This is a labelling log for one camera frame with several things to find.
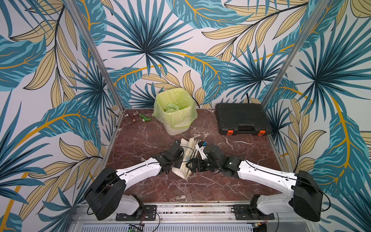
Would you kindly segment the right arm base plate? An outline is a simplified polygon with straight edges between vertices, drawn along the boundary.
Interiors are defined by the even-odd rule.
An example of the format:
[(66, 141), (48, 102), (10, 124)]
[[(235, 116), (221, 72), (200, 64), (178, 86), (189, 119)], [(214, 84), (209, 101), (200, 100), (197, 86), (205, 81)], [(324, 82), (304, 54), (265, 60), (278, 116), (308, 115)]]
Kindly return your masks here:
[(254, 220), (265, 222), (268, 220), (274, 220), (274, 214), (265, 215), (255, 208), (251, 208), (250, 205), (234, 205), (231, 212), (235, 215), (236, 220)]

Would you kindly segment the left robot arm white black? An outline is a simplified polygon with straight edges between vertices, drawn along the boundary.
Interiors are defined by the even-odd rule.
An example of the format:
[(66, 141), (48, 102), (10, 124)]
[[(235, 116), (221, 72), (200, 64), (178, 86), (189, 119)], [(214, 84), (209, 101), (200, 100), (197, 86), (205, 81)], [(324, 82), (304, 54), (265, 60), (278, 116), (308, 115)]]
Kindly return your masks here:
[(135, 195), (125, 195), (131, 186), (150, 177), (169, 173), (172, 168), (182, 165), (184, 148), (174, 143), (168, 150), (155, 155), (137, 165), (114, 170), (104, 168), (84, 193), (88, 203), (88, 215), (104, 220), (112, 215), (119, 206), (123, 214), (139, 218), (143, 213), (143, 203)]

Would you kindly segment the yellow cover book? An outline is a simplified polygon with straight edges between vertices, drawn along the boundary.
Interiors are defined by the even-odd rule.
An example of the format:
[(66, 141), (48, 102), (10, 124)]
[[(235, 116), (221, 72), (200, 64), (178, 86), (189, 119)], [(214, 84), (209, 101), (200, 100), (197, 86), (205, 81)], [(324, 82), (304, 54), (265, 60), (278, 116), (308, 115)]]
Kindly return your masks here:
[(182, 154), (181, 165), (179, 168), (173, 167), (172, 172), (179, 176), (180, 178), (187, 180), (192, 171), (186, 167), (186, 164), (193, 158), (197, 158), (199, 152), (196, 149), (197, 144), (200, 142), (199, 139), (190, 138), (189, 140), (185, 140), (182, 138), (180, 140), (180, 146), (184, 149)]

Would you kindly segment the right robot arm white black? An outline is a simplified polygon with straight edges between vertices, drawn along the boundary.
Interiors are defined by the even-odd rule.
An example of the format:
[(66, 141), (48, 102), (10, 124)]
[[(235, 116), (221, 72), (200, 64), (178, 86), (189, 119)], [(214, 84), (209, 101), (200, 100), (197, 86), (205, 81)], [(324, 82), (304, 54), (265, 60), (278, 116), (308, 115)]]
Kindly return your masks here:
[(261, 214), (296, 213), (300, 217), (319, 222), (324, 193), (306, 171), (288, 173), (254, 164), (236, 156), (227, 156), (219, 147), (203, 143), (196, 150), (200, 158), (190, 159), (186, 167), (195, 172), (218, 172), (227, 177), (253, 181), (280, 192), (276, 195), (256, 195), (251, 210)]

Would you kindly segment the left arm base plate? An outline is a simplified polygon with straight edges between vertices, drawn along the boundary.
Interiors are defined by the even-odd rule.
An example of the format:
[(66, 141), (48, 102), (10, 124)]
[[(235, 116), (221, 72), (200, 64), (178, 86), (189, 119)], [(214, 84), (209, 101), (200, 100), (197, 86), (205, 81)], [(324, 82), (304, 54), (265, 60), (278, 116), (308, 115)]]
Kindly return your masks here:
[(117, 213), (116, 221), (155, 221), (157, 216), (156, 205), (143, 205), (132, 214)]

